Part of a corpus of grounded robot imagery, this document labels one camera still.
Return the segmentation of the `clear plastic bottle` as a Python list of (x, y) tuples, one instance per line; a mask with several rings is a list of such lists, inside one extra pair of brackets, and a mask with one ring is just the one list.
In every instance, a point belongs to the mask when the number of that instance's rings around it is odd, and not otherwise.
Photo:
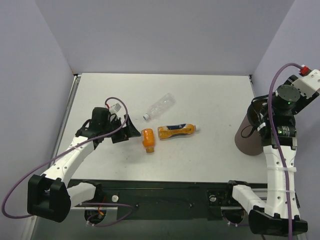
[(175, 97), (171, 93), (167, 93), (157, 102), (152, 104), (143, 114), (142, 118), (145, 121), (154, 120), (169, 110), (175, 102)]

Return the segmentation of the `short orange juice bottle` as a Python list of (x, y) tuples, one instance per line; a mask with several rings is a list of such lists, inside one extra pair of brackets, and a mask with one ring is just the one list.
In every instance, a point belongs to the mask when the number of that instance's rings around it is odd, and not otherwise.
[(155, 137), (154, 132), (151, 128), (146, 128), (141, 131), (142, 137), (142, 145), (146, 151), (146, 153), (151, 154), (153, 153), (155, 147)]

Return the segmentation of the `orange bottle navy label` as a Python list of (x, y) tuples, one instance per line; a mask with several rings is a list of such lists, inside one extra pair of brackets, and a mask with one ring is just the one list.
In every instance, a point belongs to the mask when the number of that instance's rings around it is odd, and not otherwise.
[(194, 124), (182, 123), (177, 125), (164, 125), (157, 128), (158, 138), (166, 140), (179, 136), (188, 136), (199, 132), (200, 128)]

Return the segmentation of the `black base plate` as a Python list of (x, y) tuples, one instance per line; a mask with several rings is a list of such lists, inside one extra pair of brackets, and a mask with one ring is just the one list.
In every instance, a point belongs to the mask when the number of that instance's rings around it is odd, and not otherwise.
[(227, 219), (240, 224), (248, 214), (231, 199), (227, 183), (89, 180), (98, 189), (92, 199), (98, 209), (86, 210), (91, 223), (107, 221), (104, 203), (118, 204), (116, 219), (125, 220), (194, 220)]

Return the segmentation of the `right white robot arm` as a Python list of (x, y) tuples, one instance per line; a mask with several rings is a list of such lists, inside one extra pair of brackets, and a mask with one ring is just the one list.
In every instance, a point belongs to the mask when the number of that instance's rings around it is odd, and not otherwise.
[(308, 231), (297, 206), (294, 174), (297, 152), (295, 115), (320, 95), (320, 75), (315, 69), (290, 76), (271, 95), (256, 97), (247, 109), (247, 120), (259, 133), (267, 164), (267, 197), (260, 199), (250, 185), (230, 181), (224, 201), (237, 202), (248, 213), (253, 234), (287, 237)]

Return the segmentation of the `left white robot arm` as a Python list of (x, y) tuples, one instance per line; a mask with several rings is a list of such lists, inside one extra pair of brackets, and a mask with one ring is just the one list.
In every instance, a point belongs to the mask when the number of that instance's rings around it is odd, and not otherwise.
[(99, 205), (104, 198), (101, 184), (86, 180), (72, 187), (68, 185), (85, 158), (105, 138), (111, 138), (115, 144), (141, 136), (130, 117), (124, 117), (122, 122), (114, 110), (95, 107), (91, 119), (76, 132), (67, 150), (42, 175), (34, 174), (29, 179), (27, 212), (60, 223), (77, 205), (85, 202)]

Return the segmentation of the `brown round bin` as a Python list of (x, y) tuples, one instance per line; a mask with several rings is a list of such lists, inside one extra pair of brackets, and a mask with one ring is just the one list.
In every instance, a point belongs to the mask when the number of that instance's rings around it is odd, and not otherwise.
[(248, 156), (258, 156), (263, 152), (262, 140), (257, 128), (260, 110), (267, 102), (267, 95), (258, 96), (250, 102), (244, 119), (240, 124), (234, 142), (240, 152)]

